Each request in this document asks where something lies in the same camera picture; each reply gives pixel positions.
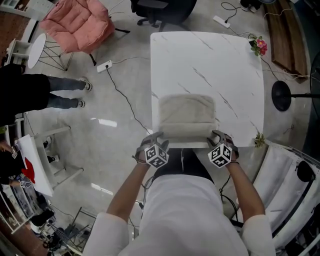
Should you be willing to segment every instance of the black round base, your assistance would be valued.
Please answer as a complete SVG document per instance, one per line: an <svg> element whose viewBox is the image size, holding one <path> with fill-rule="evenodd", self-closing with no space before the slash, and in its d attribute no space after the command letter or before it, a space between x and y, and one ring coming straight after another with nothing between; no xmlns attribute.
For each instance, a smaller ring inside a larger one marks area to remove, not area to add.
<svg viewBox="0 0 320 256"><path fill-rule="evenodd" d="M281 112L288 110L291 105L291 97L289 86L284 81L276 81L273 84L271 97L275 108Z"/></svg>

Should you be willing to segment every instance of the cube with fiducial marker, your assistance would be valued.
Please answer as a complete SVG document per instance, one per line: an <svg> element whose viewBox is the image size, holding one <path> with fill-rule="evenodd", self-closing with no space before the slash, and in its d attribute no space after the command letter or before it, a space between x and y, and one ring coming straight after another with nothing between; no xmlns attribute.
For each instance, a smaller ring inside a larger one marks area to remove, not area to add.
<svg viewBox="0 0 320 256"><path fill-rule="evenodd" d="M209 154L209 160L216 167L221 168L231 162L231 153L232 148L226 146L225 144L221 144L212 150Z"/></svg>
<svg viewBox="0 0 320 256"><path fill-rule="evenodd" d="M144 153L146 163L157 169L168 163L169 155L156 144L146 148Z"/></svg>

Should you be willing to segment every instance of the black office chair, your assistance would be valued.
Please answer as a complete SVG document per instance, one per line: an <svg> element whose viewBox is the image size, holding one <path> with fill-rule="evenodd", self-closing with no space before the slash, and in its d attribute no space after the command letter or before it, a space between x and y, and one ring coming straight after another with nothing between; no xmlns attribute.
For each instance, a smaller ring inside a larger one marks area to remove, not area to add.
<svg viewBox="0 0 320 256"><path fill-rule="evenodd" d="M152 27L158 28L157 21L161 21L159 32L164 30L167 23L177 25L186 31L190 29L183 24L193 11L197 0L131 0L131 9L140 17L137 24L149 21Z"/></svg>

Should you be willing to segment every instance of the gray jeans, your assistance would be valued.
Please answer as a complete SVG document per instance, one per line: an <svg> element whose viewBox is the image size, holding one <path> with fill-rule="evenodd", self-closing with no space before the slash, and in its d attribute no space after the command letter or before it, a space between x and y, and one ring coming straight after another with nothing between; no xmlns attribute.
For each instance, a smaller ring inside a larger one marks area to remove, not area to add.
<svg viewBox="0 0 320 256"><path fill-rule="evenodd" d="M86 86L86 82L78 81L70 78L59 78L48 76L50 83L50 92L54 91L74 91L83 90ZM78 99L76 98L63 98L50 93L47 108L56 109L70 109L78 106Z"/></svg>

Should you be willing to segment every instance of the black shirt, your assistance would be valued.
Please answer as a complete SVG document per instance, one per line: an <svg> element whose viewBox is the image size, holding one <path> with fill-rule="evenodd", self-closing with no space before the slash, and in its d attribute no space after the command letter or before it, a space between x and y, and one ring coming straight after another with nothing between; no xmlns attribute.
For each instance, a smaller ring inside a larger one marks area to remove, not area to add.
<svg viewBox="0 0 320 256"><path fill-rule="evenodd" d="M44 74L22 74L22 66L0 68L0 126L10 125L15 115L47 107L50 83Z"/></svg>
<svg viewBox="0 0 320 256"><path fill-rule="evenodd" d="M25 168L21 153L14 159L10 152L0 152L0 184L9 184L9 177L16 176L22 173L22 168Z"/></svg>

